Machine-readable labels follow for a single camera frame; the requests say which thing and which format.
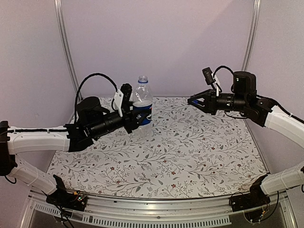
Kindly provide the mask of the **clear plastic Pepsi bottle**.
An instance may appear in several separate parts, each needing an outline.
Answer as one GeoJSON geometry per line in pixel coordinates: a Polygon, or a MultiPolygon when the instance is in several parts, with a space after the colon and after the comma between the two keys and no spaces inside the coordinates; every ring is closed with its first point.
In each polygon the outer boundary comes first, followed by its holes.
{"type": "Polygon", "coordinates": [[[139,76],[138,84],[133,91],[133,108],[135,110],[149,110],[150,113],[144,118],[134,134],[141,138],[148,138],[152,132],[152,92],[147,76],[139,76]]]}

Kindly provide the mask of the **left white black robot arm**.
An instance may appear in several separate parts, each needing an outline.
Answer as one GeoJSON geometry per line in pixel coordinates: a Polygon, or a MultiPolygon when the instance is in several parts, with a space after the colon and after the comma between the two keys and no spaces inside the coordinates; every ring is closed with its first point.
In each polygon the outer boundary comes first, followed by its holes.
{"type": "Polygon", "coordinates": [[[131,108],[127,97],[115,98],[116,110],[103,108],[97,97],[85,98],[76,105],[78,120],[55,128],[22,129],[0,123],[0,174],[21,180],[40,189],[60,206],[67,206],[71,197],[62,179],[32,166],[17,155],[22,152],[81,152],[100,137],[119,128],[128,133],[137,129],[148,117],[151,108],[131,108]]]}

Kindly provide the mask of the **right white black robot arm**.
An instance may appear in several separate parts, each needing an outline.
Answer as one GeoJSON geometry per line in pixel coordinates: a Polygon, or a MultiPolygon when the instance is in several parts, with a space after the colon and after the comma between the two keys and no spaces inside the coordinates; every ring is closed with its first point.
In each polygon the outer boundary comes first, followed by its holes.
{"type": "MultiPolygon", "coordinates": [[[[192,95],[187,102],[206,114],[217,111],[239,112],[241,118],[249,119],[261,127],[276,131],[300,147],[304,146],[304,122],[286,111],[276,100],[260,96],[256,89],[256,76],[246,71],[232,72],[231,93],[223,93],[210,68],[202,70],[207,85],[211,89],[192,95]]],[[[275,174],[265,175],[255,181],[246,195],[249,207],[256,207],[264,195],[292,189],[304,183],[304,161],[275,174]]]]}

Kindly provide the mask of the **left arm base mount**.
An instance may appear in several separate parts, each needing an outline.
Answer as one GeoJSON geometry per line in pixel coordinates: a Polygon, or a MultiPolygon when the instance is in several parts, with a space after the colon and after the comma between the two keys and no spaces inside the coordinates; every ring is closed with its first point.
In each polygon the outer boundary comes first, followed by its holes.
{"type": "Polygon", "coordinates": [[[62,179],[56,175],[53,175],[56,181],[56,191],[50,195],[47,195],[46,202],[58,207],[67,209],[85,211],[87,204],[87,195],[79,190],[69,193],[62,179]]]}

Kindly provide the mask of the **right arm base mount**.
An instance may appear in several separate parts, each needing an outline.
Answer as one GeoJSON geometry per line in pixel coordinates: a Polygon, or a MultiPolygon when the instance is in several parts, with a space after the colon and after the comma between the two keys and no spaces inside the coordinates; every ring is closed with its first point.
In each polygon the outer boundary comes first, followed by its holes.
{"type": "MultiPolygon", "coordinates": [[[[229,205],[233,212],[261,207],[270,203],[270,198],[264,194],[260,186],[251,186],[249,193],[246,194],[237,193],[238,195],[234,193],[229,198],[229,205]]],[[[245,218],[249,222],[256,223],[260,222],[265,214],[266,209],[258,209],[257,211],[246,212],[245,218]]]]}

